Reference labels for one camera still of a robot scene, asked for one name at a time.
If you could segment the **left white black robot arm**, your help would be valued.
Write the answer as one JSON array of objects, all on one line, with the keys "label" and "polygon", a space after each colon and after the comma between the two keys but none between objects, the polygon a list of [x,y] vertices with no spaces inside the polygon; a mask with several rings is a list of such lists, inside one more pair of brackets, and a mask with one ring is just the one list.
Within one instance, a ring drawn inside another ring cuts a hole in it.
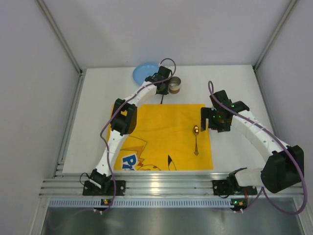
[{"label": "left white black robot arm", "polygon": [[174,74],[174,71],[160,65],[154,75],[145,78],[137,91],[125,99],[118,98],[115,101],[111,118],[100,132],[105,151],[89,177],[89,181],[97,188],[107,190],[113,180],[112,168],[125,139],[136,127],[139,107],[156,94],[167,95],[169,80]]}]

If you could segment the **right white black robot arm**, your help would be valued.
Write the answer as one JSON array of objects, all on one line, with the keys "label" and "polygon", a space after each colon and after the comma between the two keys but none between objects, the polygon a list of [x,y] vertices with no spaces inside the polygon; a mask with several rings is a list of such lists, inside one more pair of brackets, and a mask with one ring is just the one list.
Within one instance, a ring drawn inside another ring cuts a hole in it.
[{"label": "right white black robot arm", "polygon": [[265,187],[278,193],[301,182],[304,175],[304,152],[277,139],[252,114],[242,101],[232,102],[224,90],[210,96],[212,107],[201,108],[201,130],[229,132],[237,129],[260,153],[265,165],[239,168],[228,175],[233,188]]}]

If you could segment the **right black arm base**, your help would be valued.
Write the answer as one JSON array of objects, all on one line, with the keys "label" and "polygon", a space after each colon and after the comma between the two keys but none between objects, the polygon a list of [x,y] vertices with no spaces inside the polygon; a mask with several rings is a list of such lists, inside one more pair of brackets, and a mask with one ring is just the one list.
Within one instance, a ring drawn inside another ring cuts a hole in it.
[{"label": "right black arm base", "polygon": [[213,193],[215,196],[226,198],[227,196],[232,195],[257,195],[256,187],[247,186],[241,187],[236,186],[234,183],[231,183],[229,180],[213,180]]}]

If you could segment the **blue round plate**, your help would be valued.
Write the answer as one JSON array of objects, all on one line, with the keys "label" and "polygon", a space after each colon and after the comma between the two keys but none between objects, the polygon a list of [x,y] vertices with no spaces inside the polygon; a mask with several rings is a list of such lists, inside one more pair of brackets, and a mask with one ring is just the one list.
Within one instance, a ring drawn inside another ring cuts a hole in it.
[{"label": "blue round plate", "polygon": [[133,71],[133,80],[138,85],[141,86],[148,76],[154,75],[158,72],[157,63],[143,63],[137,66]]}]

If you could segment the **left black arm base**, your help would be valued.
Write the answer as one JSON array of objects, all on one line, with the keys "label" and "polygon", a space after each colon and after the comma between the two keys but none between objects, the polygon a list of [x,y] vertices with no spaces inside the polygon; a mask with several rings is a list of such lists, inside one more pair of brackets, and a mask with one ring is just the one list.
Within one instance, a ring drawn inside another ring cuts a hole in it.
[{"label": "left black arm base", "polygon": [[[126,190],[126,181],[116,180],[116,196],[124,196]],[[113,196],[114,194],[114,183],[110,181],[110,184],[107,189],[100,189],[98,186],[94,185],[90,181],[84,182],[83,195],[84,196]]]}]

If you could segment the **copper spoon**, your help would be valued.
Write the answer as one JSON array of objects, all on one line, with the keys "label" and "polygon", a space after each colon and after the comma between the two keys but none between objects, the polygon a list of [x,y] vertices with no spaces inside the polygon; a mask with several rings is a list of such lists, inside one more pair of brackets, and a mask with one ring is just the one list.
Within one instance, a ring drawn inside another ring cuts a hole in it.
[{"label": "copper spoon", "polygon": [[198,151],[198,142],[197,142],[197,136],[199,134],[199,127],[197,125],[195,125],[193,127],[193,134],[195,136],[195,151],[194,151],[194,154],[197,156],[199,154],[199,151]]}]

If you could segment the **metal cup brown band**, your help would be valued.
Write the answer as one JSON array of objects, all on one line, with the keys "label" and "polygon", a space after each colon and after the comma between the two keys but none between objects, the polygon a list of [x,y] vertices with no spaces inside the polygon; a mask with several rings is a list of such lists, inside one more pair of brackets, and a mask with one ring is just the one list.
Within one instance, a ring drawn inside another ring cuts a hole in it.
[{"label": "metal cup brown band", "polygon": [[177,94],[180,91],[181,79],[177,76],[169,80],[169,93]]}]

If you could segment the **yellow cartoon placemat cloth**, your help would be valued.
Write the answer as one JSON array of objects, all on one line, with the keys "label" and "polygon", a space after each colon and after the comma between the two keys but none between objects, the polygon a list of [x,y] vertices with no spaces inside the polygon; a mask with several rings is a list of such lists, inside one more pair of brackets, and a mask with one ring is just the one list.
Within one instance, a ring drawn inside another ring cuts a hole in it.
[{"label": "yellow cartoon placemat cloth", "polygon": [[193,127],[201,125],[204,104],[144,104],[135,130],[124,141],[115,170],[212,170],[209,132],[199,132],[195,151]]}]

